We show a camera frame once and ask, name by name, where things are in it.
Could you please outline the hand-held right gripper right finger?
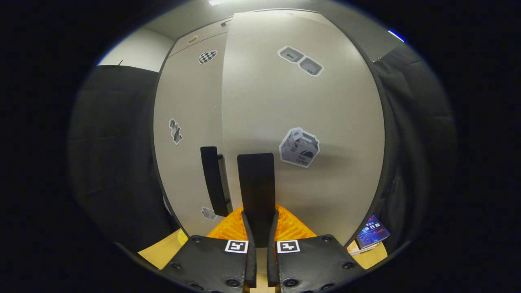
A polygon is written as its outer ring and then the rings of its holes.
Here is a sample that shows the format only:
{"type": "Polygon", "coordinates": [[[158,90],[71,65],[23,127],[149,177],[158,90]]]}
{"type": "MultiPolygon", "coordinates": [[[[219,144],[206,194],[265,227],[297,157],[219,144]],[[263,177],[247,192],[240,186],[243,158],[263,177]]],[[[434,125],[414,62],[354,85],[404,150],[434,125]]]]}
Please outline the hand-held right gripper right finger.
{"type": "Polygon", "coordinates": [[[333,235],[316,235],[276,205],[267,247],[267,280],[278,291],[333,291],[365,269],[333,235]]]}

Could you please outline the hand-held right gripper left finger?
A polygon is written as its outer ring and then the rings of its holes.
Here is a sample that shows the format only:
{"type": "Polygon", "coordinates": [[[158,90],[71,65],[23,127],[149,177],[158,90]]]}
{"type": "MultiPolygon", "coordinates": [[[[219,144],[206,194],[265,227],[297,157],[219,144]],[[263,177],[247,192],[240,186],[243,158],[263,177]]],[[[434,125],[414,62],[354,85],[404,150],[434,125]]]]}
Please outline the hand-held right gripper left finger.
{"type": "Polygon", "coordinates": [[[256,246],[244,208],[208,236],[190,236],[162,272],[198,293],[248,293],[256,287],[256,246]]]}

